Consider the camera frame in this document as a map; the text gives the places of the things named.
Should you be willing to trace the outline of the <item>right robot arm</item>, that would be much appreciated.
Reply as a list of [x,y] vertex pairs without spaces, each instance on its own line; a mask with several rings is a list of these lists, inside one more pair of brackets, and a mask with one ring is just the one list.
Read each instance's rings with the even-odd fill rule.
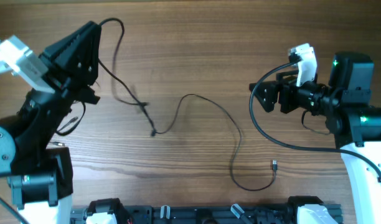
[[[366,54],[338,52],[327,85],[316,81],[317,67],[314,52],[292,52],[289,63],[251,83],[252,123],[277,145],[299,151],[339,153],[349,176],[357,222],[381,223],[381,108],[369,104],[374,63]],[[271,137],[256,121],[254,100],[266,112],[279,103],[285,114],[303,108],[313,116],[324,116],[335,148],[295,146]]]

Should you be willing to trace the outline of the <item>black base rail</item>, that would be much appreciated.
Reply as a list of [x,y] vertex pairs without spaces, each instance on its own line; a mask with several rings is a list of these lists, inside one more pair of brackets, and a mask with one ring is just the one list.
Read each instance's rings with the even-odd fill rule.
[[286,203],[172,207],[123,205],[118,198],[74,208],[69,223],[343,223],[341,205],[317,196],[291,196]]

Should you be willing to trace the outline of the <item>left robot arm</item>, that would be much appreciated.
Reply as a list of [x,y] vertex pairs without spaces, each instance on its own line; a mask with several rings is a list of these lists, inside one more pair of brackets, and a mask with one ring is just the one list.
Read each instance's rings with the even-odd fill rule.
[[99,101],[92,85],[100,36],[100,25],[91,21],[41,54],[16,36],[0,41],[0,74],[11,72],[31,86],[20,110],[0,119],[0,177],[12,192],[8,210],[21,223],[70,221],[70,151],[48,145],[76,101]]

